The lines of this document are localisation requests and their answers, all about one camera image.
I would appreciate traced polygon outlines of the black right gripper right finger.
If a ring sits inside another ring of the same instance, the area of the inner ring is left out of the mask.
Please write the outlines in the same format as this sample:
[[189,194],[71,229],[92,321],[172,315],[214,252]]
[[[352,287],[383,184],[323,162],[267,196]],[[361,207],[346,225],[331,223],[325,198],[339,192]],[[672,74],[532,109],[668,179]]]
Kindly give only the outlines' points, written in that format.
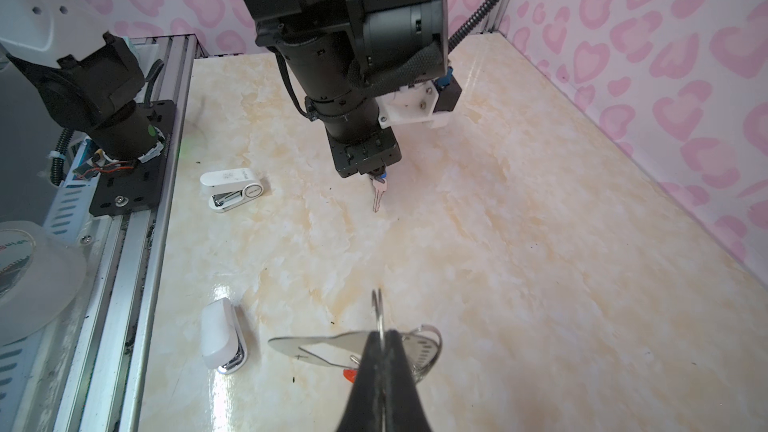
[[383,425],[387,432],[431,431],[405,355],[401,334],[384,335]]

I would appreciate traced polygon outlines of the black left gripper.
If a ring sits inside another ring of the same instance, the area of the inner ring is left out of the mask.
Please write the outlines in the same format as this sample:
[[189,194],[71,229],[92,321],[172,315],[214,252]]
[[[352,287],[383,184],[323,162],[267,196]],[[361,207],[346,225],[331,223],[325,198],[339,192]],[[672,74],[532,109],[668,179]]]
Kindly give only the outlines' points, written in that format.
[[402,159],[399,143],[391,128],[378,130],[356,144],[342,143],[329,137],[329,145],[335,170],[342,178],[368,174],[371,180],[385,182],[386,168]]

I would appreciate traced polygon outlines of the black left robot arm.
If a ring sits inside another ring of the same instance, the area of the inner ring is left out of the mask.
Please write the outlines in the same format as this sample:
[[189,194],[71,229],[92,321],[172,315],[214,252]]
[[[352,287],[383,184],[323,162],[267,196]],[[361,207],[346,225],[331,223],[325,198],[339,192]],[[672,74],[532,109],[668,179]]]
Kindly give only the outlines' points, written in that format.
[[445,75],[446,0],[243,0],[298,111],[323,124],[337,173],[401,159],[378,98]]

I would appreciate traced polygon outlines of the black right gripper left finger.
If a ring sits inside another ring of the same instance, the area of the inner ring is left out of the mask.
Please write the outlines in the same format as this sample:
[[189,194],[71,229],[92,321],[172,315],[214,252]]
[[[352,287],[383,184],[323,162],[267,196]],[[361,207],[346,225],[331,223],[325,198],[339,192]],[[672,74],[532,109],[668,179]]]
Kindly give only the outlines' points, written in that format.
[[350,392],[338,432],[384,430],[384,348],[379,332],[365,343],[360,367]]

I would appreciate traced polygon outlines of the key with blue tag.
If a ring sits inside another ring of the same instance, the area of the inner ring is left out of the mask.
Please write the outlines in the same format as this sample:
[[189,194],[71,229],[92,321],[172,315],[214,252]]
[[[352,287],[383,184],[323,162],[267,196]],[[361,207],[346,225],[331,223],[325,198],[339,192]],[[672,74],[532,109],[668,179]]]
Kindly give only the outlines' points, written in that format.
[[387,174],[383,173],[377,176],[371,175],[370,182],[371,182],[373,193],[374,193],[372,211],[374,213],[378,213],[381,207],[383,196],[386,193],[388,188]]

